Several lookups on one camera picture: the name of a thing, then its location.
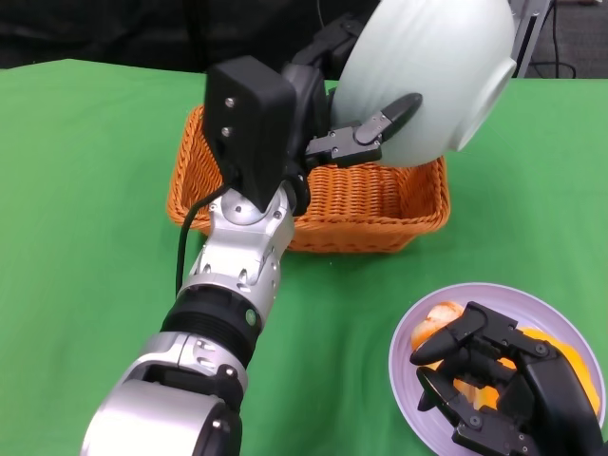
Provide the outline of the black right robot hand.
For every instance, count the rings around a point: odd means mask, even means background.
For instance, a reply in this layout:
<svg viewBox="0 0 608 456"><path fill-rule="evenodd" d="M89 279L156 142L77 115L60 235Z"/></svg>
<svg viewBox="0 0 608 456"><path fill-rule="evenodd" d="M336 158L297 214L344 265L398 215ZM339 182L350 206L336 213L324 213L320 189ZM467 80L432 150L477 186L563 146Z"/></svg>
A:
<svg viewBox="0 0 608 456"><path fill-rule="evenodd" d="M410 357L455 444L481 455L604 455L592 404L566 356L470 301Z"/></svg>

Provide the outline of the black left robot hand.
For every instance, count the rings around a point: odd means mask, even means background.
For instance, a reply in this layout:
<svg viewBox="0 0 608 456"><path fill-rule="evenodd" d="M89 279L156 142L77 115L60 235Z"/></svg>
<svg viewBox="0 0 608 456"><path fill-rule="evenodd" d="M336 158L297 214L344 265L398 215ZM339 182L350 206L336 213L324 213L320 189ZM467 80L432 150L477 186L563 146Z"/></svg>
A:
<svg viewBox="0 0 608 456"><path fill-rule="evenodd" d="M326 76L344 69L363 30L362 20L346 13L313 36L281 71L295 90L295 113L284 170L286 193L294 216L306 213L311 202L310 172L334 164L350 167L382 158L382 144L410 121L422 105L420 93L409 93L376 110L364 122L331 124L334 92Z"/></svg>

